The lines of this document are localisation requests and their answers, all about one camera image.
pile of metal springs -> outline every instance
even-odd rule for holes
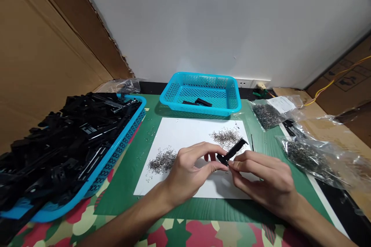
[[[271,129],[285,120],[281,118],[280,113],[270,104],[254,103],[252,110],[264,130]]]
[[[339,180],[339,177],[331,170],[324,155],[310,145],[285,141],[284,148],[287,158],[301,169],[310,172],[328,183],[332,183],[334,178]]]
[[[170,172],[176,158],[177,152],[170,149],[170,146],[163,151],[158,149],[156,158],[149,161],[148,168],[152,170],[152,173],[165,174]]]
[[[210,137],[222,147],[222,149],[229,151],[241,138],[241,134],[237,129],[228,129],[223,128],[218,133],[215,131],[212,134],[209,134]],[[246,146],[242,147],[236,154],[241,154],[245,151]]]

electrical outlet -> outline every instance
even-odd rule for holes
[[[251,83],[253,82],[251,79],[236,78],[236,80],[239,88],[250,88]]]
[[[269,84],[271,83],[270,80],[253,80],[251,82],[251,87],[250,88],[252,88],[252,89],[256,88],[256,85],[260,82],[262,82],[267,88],[269,87]]]

blue tray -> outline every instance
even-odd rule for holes
[[[134,98],[139,100],[142,104],[139,106],[134,116],[117,137],[116,141],[112,144],[112,147],[102,158],[98,166],[95,168],[93,173],[81,187],[75,197],[63,206],[59,206],[54,203],[47,203],[39,212],[34,215],[34,217],[31,219],[31,222],[44,223],[53,221],[73,209],[75,205],[77,205],[82,199],[89,198],[97,193],[97,191],[100,189],[103,182],[107,178],[108,174],[110,173],[111,169],[113,168],[113,166],[115,166],[118,158],[121,156],[126,145],[128,144],[134,132],[141,123],[142,119],[146,115],[146,111],[144,109],[146,105],[146,99],[141,96],[125,96],[126,100]],[[11,210],[2,211],[0,213],[0,216],[11,219],[19,219],[31,207],[32,205],[30,204],[30,201],[28,199],[21,198]]]
[[[212,107],[183,104],[201,98]],[[170,109],[228,117],[241,110],[237,80],[230,76],[178,72],[171,77],[160,96]]]

label on bag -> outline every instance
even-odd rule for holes
[[[274,108],[276,108],[280,114],[284,114],[296,108],[295,104],[293,104],[287,97],[284,96],[278,96],[268,99],[267,102]]]

bag of metal springs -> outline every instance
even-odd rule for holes
[[[268,100],[254,100],[250,103],[263,131],[288,119],[301,121],[306,118],[300,111],[304,106],[299,95],[278,96]]]
[[[371,163],[332,142],[276,136],[290,162],[336,188],[371,191]]]

